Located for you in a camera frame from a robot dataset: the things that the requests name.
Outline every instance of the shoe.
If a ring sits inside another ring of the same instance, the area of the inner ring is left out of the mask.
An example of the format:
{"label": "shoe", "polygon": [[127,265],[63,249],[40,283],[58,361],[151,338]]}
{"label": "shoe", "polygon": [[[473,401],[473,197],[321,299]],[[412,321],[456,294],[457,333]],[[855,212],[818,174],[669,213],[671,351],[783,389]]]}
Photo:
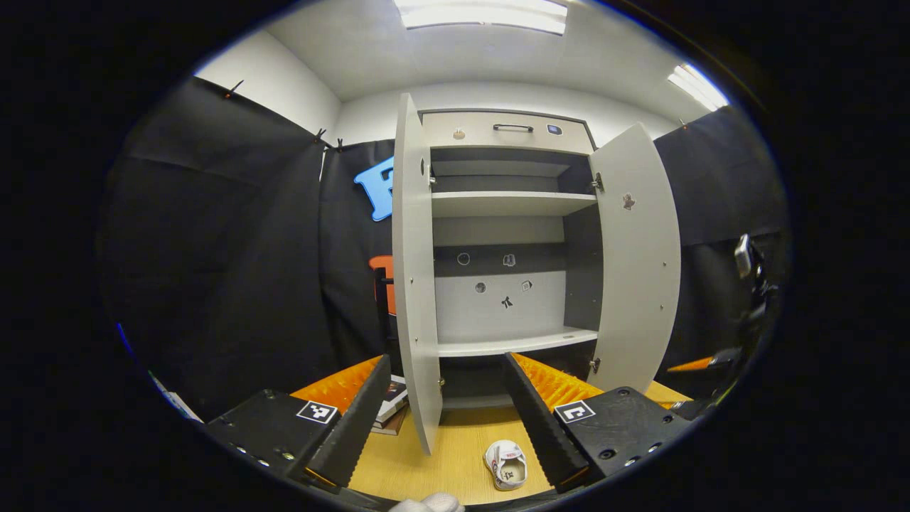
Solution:
{"label": "shoe", "polygon": [[490,445],[483,455],[483,462],[492,472],[496,488],[500,491],[517,489],[528,478],[524,453],[514,441],[502,439]]}

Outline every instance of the cabinet door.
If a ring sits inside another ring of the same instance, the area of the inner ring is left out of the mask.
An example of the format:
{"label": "cabinet door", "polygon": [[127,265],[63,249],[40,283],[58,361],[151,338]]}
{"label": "cabinet door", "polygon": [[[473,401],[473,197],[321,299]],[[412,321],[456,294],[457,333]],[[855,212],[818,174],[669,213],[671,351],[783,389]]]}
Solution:
{"label": "cabinet door", "polygon": [[644,126],[590,156],[603,238],[603,299],[588,382],[644,393],[667,350],[680,289],[680,234],[670,182]]}
{"label": "cabinet door", "polygon": [[399,101],[392,171],[392,260],[401,363],[417,435],[429,455],[440,423],[430,145],[409,94]]}

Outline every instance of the cabinet shelf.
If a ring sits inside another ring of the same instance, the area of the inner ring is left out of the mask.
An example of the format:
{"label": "cabinet shelf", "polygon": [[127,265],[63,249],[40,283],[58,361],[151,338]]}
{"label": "cabinet shelf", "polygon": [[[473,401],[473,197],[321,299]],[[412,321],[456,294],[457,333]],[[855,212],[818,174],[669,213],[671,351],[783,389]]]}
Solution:
{"label": "cabinet shelf", "polygon": [[431,195],[434,218],[447,217],[563,217],[597,204],[592,194],[560,192],[472,191]]}
{"label": "cabinet shelf", "polygon": [[446,336],[444,333],[440,333],[439,348],[440,357],[472,357],[506,352],[527,352],[596,339],[596,331],[565,326],[545,334],[507,339],[490,336]]}

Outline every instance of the white cabinet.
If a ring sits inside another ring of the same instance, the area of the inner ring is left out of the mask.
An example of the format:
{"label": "white cabinet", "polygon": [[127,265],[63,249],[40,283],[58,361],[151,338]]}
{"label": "white cabinet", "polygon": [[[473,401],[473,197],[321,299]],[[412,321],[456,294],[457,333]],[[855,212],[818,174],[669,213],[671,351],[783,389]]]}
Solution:
{"label": "white cabinet", "polygon": [[570,373],[601,389],[644,392],[680,280],[672,192],[644,128],[593,150],[577,120],[422,117],[402,95],[392,239],[402,365],[424,451],[443,408],[509,403],[495,390],[502,353],[572,360]]}

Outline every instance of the drawer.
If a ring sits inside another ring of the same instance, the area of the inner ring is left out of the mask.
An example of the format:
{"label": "drawer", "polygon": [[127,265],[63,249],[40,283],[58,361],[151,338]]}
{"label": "drawer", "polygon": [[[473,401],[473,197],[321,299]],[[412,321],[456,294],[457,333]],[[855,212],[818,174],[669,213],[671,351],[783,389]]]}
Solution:
{"label": "drawer", "polygon": [[[594,151],[588,129],[579,121],[511,112],[428,111],[423,114],[422,122],[424,137],[431,148],[530,148],[580,155]],[[497,125],[519,126],[494,129]],[[548,125],[558,127],[561,135],[551,133]],[[455,138],[458,130],[464,133],[464,138]]]}

